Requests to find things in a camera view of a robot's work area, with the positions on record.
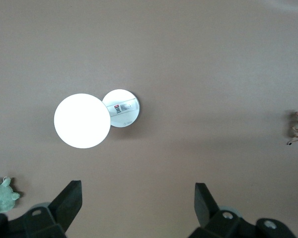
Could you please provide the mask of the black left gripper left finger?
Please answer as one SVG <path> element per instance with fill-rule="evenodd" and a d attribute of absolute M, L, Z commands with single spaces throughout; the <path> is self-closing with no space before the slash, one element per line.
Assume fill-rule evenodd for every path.
<path fill-rule="evenodd" d="M 0 238 L 65 238 L 81 207 L 81 181 L 72 180 L 48 205 L 38 204 L 14 220 L 0 213 Z"/>

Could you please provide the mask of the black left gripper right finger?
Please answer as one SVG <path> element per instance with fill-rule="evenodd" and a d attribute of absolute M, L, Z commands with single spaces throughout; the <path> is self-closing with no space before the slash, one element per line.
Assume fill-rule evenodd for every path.
<path fill-rule="evenodd" d="M 252 225 L 235 212 L 221 209 L 204 183 L 195 184 L 194 209 L 200 226 L 189 235 L 191 238 L 296 237 L 278 220 L 261 218 Z"/>

